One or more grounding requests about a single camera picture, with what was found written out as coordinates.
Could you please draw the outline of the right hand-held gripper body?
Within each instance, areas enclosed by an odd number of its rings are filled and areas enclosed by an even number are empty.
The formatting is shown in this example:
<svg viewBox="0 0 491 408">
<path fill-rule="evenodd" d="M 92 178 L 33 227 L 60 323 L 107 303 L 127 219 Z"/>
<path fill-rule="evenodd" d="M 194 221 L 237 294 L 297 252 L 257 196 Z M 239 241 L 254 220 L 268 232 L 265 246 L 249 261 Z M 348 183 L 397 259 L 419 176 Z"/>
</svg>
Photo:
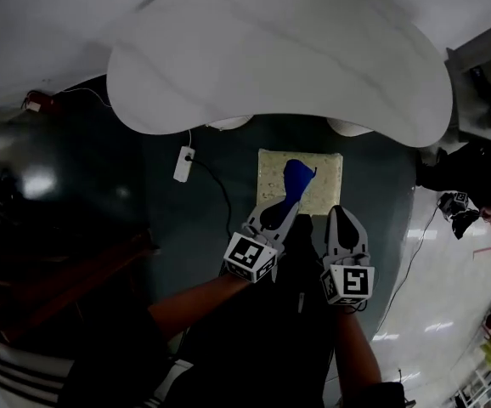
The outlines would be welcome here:
<svg viewBox="0 0 491 408">
<path fill-rule="evenodd" d="M 354 306 L 370 299 L 374 288 L 375 268 L 369 254 L 357 254 L 323 261 L 320 277 L 329 305 Z"/>
</svg>

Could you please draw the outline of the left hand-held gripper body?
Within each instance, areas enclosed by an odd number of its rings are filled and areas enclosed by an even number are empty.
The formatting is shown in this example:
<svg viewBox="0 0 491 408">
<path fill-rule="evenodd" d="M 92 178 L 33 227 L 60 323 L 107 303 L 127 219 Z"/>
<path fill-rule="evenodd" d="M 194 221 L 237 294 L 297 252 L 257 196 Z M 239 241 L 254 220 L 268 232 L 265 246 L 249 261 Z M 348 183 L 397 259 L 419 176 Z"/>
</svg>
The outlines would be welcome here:
<svg viewBox="0 0 491 408">
<path fill-rule="evenodd" d="M 255 229 L 244 226 L 235 232 L 223 255 L 226 269 L 233 275 L 255 284 L 265 275 L 275 281 L 277 264 L 285 252 L 289 230 Z"/>
</svg>

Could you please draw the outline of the patterned beige mat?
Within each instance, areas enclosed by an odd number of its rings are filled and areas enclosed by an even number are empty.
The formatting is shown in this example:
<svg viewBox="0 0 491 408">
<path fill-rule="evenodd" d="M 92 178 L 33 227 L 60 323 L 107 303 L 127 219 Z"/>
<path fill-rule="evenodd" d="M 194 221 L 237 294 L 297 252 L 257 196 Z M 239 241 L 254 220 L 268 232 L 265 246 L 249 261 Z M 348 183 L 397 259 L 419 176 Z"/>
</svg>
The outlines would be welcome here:
<svg viewBox="0 0 491 408">
<path fill-rule="evenodd" d="M 284 168 L 289 160 L 298 160 L 316 175 L 300 202 L 300 214 L 324 216 L 340 203 L 343 156 L 260 149 L 257 164 L 257 204 L 285 195 Z"/>
</svg>

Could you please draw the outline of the blue wiping cloth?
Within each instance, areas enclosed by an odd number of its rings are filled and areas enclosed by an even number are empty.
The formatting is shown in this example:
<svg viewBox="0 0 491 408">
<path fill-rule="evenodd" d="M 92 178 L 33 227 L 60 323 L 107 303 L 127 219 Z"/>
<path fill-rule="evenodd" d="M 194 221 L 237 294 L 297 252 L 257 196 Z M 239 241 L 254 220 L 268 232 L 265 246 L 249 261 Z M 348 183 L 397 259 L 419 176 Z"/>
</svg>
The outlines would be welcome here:
<svg viewBox="0 0 491 408">
<path fill-rule="evenodd" d="M 283 213 L 291 212 L 291 209 L 300 202 L 310 182 L 317 174 L 317 169 L 311 169 L 302 161 L 290 159 L 284 168 L 285 199 Z"/>
</svg>

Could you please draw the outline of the person's left forearm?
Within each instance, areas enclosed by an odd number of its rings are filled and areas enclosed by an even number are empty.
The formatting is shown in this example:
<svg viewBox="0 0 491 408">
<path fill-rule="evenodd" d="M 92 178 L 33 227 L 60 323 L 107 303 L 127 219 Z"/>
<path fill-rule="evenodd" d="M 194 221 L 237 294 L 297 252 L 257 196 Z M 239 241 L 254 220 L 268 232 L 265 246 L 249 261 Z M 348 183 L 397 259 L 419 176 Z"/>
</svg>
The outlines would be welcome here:
<svg viewBox="0 0 491 408">
<path fill-rule="evenodd" d="M 250 283 L 232 274 L 219 276 L 152 304 L 148 311 L 169 341 L 246 289 Z"/>
</svg>

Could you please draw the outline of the person's right forearm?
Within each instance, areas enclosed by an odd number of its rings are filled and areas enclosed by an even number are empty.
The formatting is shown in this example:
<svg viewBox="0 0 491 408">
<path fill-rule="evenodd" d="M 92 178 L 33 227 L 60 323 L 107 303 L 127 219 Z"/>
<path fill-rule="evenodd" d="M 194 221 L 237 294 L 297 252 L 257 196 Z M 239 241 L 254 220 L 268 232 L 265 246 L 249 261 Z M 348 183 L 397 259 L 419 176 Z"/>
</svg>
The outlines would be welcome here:
<svg viewBox="0 0 491 408">
<path fill-rule="evenodd" d="M 336 368 L 343 397 L 381 383 L 381 371 L 370 342 L 349 307 L 335 309 Z"/>
</svg>

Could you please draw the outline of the white power strip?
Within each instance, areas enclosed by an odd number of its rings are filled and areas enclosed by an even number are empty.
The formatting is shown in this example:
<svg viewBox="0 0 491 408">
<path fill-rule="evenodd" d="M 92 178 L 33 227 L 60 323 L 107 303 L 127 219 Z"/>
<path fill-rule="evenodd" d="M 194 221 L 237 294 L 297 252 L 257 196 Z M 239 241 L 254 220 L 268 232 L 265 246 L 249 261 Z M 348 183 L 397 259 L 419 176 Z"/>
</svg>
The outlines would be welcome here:
<svg viewBox="0 0 491 408">
<path fill-rule="evenodd" d="M 176 181 L 180 183 L 187 182 L 194 157 L 195 157 L 195 150 L 193 148 L 189 146 L 181 147 L 173 174 L 173 178 Z"/>
</svg>

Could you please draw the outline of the person's black clothing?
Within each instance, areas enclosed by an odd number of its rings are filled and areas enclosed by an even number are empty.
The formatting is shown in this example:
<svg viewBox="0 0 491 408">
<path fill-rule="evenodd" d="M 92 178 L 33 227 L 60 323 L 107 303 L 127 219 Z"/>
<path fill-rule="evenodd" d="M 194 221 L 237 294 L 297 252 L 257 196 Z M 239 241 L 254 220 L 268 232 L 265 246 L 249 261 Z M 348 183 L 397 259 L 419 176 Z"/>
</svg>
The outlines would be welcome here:
<svg viewBox="0 0 491 408">
<path fill-rule="evenodd" d="M 323 408 L 335 362 L 335 309 L 320 283 L 312 220 L 296 218 L 275 280 L 266 277 L 167 341 L 148 307 L 112 298 L 86 313 L 86 337 L 58 408 Z M 342 408 L 405 408 L 386 382 Z"/>
</svg>

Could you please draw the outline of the wooden stair railing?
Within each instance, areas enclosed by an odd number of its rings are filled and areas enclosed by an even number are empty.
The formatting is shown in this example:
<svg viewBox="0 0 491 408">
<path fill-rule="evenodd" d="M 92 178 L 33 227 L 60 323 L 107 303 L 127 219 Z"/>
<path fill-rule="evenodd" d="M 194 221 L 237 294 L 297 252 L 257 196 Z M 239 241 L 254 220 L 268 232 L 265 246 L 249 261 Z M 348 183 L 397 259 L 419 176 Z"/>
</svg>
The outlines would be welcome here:
<svg viewBox="0 0 491 408">
<path fill-rule="evenodd" d="M 159 247 L 149 229 L 59 261 L 0 263 L 0 343 L 13 343 Z"/>
</svg>

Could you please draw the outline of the grey desk with cubby shelf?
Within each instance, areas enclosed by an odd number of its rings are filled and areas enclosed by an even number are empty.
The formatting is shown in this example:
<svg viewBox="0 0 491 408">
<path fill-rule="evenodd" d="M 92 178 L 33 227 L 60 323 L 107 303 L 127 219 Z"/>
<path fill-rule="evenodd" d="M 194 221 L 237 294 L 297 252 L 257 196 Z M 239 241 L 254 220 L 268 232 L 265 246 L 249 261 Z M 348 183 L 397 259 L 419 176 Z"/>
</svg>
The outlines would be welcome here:
<svg viewBox="0 0 491 408">
<path fill-rule="evenodd" d="M 462 141 L 491 139 L 491 28 L 447 54 L 454 101 L 449 127 Z"/>
</svg>

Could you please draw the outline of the red fire extinguisher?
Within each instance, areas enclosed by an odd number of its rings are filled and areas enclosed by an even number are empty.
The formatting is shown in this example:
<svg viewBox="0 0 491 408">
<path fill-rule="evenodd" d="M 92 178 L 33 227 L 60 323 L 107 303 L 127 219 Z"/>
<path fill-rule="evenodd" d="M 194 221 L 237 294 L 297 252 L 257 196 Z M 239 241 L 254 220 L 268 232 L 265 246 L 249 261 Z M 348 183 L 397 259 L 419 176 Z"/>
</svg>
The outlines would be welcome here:
<svg viewBox="0 0 491 408">
<path fill-rule="evenodd" d="M 22 108 L 35 112 L 50 113 L 54 111 L 55 106 L 56 103 L 51 95 L 31 90 L 26 94 Z"/>
</svg>

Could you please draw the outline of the staircase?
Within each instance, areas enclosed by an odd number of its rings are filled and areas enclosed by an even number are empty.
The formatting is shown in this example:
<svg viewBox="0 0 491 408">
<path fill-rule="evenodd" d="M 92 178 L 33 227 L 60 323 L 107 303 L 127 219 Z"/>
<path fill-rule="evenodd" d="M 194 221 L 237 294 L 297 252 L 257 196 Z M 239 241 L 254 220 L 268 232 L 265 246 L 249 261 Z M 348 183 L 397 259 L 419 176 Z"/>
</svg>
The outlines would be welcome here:
<svg viewBox="0 0 491 408">
<path fill-rule="evenodd" d="M 56 408 L 72 365 L 0 343 L 0 408 Z"/>
</svg>

